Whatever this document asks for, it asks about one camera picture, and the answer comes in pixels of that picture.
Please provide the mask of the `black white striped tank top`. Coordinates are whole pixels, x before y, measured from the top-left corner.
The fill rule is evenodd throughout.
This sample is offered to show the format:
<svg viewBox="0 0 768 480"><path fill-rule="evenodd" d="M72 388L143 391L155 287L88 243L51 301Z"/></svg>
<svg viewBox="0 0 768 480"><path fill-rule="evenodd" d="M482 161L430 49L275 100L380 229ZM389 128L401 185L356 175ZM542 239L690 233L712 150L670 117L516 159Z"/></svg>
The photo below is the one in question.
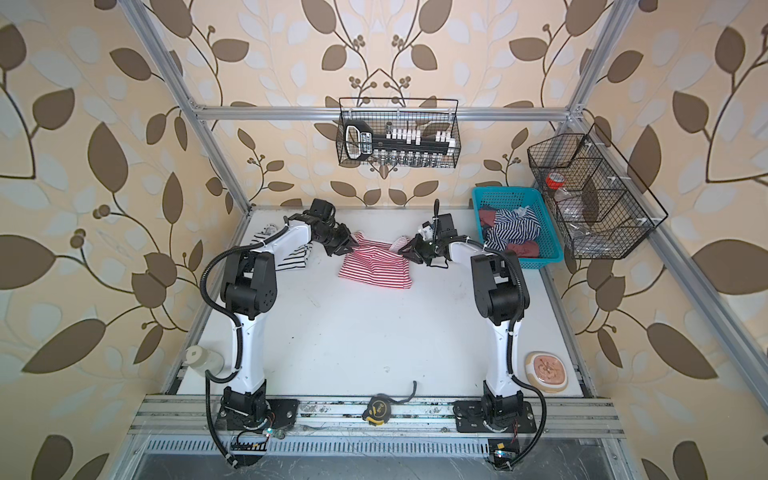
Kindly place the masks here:
<svg viewBox="0 0 768 480"><path fill-rule="evenodd" d="M267 225L252 235L251 243L265 243L266 250L275 257L277 271L305 269L312 250L310 227L304 223L291 224L283 235L268 242L280 231L276 224Z"/></svg>

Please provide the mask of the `red white striped tank top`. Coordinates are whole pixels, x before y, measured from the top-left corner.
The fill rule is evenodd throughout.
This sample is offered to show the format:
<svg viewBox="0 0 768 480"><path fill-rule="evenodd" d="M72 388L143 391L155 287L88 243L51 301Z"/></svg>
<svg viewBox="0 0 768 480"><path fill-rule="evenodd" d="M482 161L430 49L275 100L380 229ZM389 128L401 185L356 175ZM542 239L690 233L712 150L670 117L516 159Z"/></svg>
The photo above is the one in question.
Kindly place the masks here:
<svg viewBox="0 0 768 480"><path fill-rule="evenodd" d="M400 236L392 243L366 238L355 232L358 246L344 258L338 276L358 283L407 290L412 287L410 262L398 253L411 240Z"/></svg>

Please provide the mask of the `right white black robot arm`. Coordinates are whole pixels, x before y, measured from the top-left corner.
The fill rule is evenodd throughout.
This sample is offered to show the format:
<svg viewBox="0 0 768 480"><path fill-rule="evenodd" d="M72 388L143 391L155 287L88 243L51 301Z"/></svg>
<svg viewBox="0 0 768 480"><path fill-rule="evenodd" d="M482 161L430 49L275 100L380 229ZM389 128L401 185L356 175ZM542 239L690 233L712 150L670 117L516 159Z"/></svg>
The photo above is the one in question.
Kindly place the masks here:
<svg viewBox="0 0 768 480"><path fill-rule="evenodd" d="M457 407L465 418L487 431L506 433L534 417L526 409L524 392L541 398L541 391L516 373L521 322L530 306L530 293L517 255L460 235L450 214L435 212L398 253L409 261L432 267L437 259L457 264L470 274L475 306L488 328L490 347L483 394L474 408Z"/></svg>

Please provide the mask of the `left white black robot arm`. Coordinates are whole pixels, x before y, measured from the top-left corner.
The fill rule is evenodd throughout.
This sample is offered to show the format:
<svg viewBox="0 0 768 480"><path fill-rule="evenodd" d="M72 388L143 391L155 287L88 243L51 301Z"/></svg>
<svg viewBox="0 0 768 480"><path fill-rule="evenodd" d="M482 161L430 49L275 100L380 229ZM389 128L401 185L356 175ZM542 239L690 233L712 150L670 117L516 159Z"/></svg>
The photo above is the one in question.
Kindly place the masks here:
<svg viewBox="0 0 768 480"><path fill-rule="evenodd" d="M223 387L219 413L229 428L259 433L291 428L299 401L272 399L267 395L264 373L264 339L268 312L278 299L276 267L286 257L312 242L329 256L343 256L357 245L349 228L335 219L336 207L315 199L310 208L284 219L274 234L251 244L230 248L206 266L199 284L204 302L231 321L233 357L231 372L218 376L207 370L205 397L212 387Z"/></svg>

